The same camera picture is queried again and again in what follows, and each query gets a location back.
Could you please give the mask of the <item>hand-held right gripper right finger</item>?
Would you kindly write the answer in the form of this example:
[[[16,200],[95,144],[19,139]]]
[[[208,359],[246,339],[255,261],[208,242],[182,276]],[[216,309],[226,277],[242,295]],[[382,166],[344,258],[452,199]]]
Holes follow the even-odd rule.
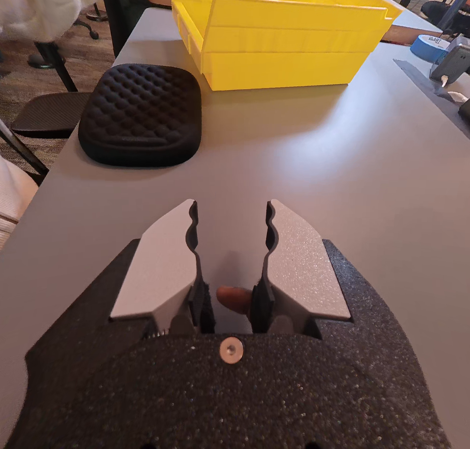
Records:
[[[321,235],[279,200],[267,202],[267,254],[252,290],[254,334],[320,334],[316,320],[352,315]]]

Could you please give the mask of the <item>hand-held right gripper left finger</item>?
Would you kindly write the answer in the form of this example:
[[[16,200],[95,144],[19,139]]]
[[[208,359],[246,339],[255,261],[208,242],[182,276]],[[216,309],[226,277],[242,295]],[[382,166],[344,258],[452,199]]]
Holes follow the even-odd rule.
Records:
[[[112,320],[149,318],[156,332],[215,332],[209,286],[196,251],[198,206],[187,199],[142,235],[110,313]]]

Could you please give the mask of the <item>yellow plastic bin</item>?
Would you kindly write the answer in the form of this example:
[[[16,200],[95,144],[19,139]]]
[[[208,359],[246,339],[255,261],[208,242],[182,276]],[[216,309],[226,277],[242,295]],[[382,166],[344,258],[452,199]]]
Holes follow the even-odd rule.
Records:
[[[172,0],[213,91],[349,84],[403,9],[388,0]]]

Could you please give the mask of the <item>person's left forearm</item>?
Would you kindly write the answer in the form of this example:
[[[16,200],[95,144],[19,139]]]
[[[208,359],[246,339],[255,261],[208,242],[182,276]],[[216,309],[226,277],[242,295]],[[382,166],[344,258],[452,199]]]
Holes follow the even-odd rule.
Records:
[[[0,0],[1,40],[50,43],[97,0]]]

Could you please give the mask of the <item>person's right hand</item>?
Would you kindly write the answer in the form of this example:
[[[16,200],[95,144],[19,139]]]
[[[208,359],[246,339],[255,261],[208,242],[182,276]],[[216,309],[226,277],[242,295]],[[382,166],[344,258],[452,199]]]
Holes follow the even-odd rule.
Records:
[[[240,315],[249,316],[252,291],[231,286],[220,286],[216,290],[218,302],[227,309]]]

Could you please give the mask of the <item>black quilted wrist rest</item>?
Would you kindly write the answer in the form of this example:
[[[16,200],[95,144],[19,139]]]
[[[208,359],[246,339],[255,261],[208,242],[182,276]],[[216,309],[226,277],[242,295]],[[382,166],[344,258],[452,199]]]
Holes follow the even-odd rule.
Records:
[[[78,141],[93,161],[129,168],[182,164],[202,140],[202,96],[187,70],[152,64],[119,64],[91,93]]]

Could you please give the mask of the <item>person's beige hoodie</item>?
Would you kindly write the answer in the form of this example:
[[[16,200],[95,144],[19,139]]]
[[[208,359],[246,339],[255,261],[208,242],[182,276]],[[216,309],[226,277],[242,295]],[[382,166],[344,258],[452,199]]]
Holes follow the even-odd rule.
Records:
[[[0,248],[10,238],[38,190],[37,183],[25,171],[0,158]]]

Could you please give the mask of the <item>black office chair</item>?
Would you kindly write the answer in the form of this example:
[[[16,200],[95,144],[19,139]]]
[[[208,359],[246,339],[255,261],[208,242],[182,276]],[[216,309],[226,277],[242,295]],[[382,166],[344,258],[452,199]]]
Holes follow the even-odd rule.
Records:
[[[0,135],[37,172],[35,175],[29,173],[33,180],[41,183],[49,169],[17,135],[37,139],[69,138],[79,123],[91,93],[78,91],[54,42],[35,42],[35,46],[46,63],[56,70],[67,92],[40,95],[30,100],[14,120],[12,129],[0,121]]]

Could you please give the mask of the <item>grey charger block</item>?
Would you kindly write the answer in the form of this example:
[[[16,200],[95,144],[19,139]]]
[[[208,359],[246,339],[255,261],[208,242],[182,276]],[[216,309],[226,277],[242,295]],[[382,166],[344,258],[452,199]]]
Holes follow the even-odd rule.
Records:
[[[458,44],[447,50],[433,64],[430,71],[430,80],[437,82],[441,87],[454,83],[470,66],[470,47]]]

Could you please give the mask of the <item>blue tape roll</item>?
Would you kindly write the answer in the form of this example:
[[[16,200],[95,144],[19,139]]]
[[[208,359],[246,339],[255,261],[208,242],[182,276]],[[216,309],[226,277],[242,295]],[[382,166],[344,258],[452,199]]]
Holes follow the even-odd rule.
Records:
[[[449,41],[432,35],[418,35],[410,46],[410,51],[418,58],[435,63],[447,53]]]

